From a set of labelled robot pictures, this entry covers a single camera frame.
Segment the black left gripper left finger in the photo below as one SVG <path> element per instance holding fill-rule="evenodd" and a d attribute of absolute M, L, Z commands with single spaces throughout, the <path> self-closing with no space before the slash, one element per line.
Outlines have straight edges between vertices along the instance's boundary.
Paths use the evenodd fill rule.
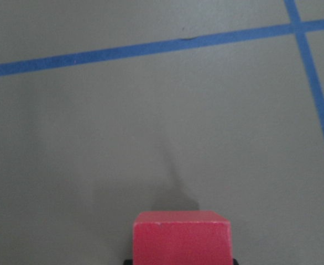
<path fill-rule="evenodd" d="M 126 260 L 124 260 L 123 265 L 133 265 L 133 260 L 132 259 L 126 259 Z"/>

